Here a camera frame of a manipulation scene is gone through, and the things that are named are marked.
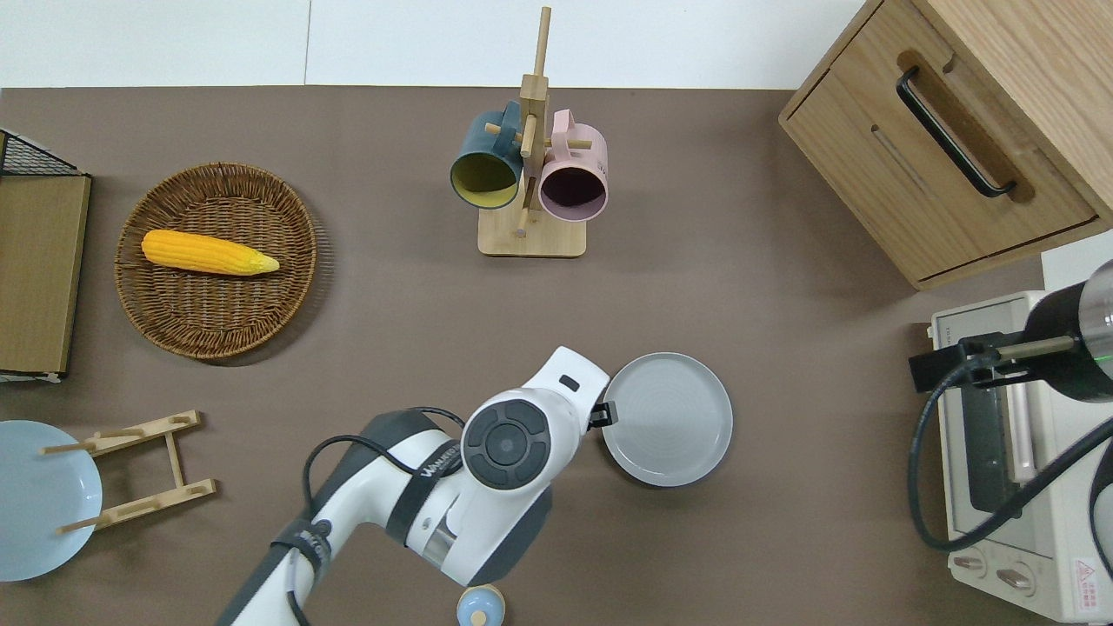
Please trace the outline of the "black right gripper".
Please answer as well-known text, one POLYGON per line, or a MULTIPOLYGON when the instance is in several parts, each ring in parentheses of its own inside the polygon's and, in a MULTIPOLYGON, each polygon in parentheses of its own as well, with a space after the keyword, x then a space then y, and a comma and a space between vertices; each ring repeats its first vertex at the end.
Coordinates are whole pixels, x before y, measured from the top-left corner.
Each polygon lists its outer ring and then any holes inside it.
POLYGON ((1109 402, 1110 288, 1077 283, 1054 290, 1030 311, 1022 331, 961 338, 912 356, 910 373, 919 393, 1045 382, 1078 402, 1109 402))

